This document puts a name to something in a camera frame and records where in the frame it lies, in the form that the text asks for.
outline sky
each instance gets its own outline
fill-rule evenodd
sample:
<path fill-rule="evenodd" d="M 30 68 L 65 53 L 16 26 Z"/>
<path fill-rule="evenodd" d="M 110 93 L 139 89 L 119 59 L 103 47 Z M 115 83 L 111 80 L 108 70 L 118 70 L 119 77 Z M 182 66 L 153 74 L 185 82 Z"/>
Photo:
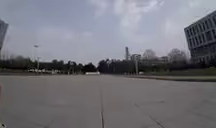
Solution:
<path fill-rule="evenodd" d="M 126 46 L 188 52 L 184 28 L 214 10 L 216 0 L 0 0 L 1 54 L 97 63 L 124 59 Z"/>

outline street lamp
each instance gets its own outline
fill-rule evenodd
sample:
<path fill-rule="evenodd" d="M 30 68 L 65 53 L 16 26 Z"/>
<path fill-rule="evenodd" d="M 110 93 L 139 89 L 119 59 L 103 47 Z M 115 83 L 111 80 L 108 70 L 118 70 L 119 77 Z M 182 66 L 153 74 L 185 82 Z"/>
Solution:
<path fill-rule="evenodd" d="M 37 48 L 39 48 L 39 45 L 34 45 L 34 47 L 36 48 L 36 52 L 37 52 Z M 39 72 L 39 67 L 40 67 L 40 62 L 39 62 L 39 59 L 40 59 L 40 57 L 37 55 L 37 72 Z"/>

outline grass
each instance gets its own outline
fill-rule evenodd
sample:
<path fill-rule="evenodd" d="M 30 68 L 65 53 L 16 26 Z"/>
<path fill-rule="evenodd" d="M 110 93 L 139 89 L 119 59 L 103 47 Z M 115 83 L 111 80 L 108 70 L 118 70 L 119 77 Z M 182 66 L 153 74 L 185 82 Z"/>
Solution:
<path fill-rule="evenodd" d="M 190 69 L 183 71 L 161 71 L 161 72 L 148 72 L 145 75 L 154 76 L 216 76 L 216 68 L 206 69 Z"/>

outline pavement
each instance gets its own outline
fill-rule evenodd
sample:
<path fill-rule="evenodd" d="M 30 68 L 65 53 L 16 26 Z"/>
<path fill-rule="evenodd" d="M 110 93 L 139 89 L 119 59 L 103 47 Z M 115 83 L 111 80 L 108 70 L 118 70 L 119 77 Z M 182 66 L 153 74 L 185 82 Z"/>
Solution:
<path fill-rule="evenodd" d="M 216 83 L 0 76 L 8 128 L 216 128 Z"/>

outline pole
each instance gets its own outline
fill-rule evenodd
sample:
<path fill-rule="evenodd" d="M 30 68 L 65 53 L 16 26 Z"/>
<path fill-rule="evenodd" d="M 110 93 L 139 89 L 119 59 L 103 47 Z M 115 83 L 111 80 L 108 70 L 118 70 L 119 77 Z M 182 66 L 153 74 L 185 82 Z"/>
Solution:
<path fill-rule="evenodd" d="M 39 45 L 34 45 L 34 47 L 36 48 L 36 52 L 37 52 L 37 48 L 39 48 Z M 37 69 L 37 73 L 39 73 L 39 68 L 40 68 L 40 57 L 38 56 L 38 54 L 36 55 L 37 57 L 37 66 L 36 66 L 36 69 Z"/>
<path fill-rule="evenodd" d="M 138 60 L 135 59 L 135 72 L 136 72 L 136 75 L 138 75 Z"/>

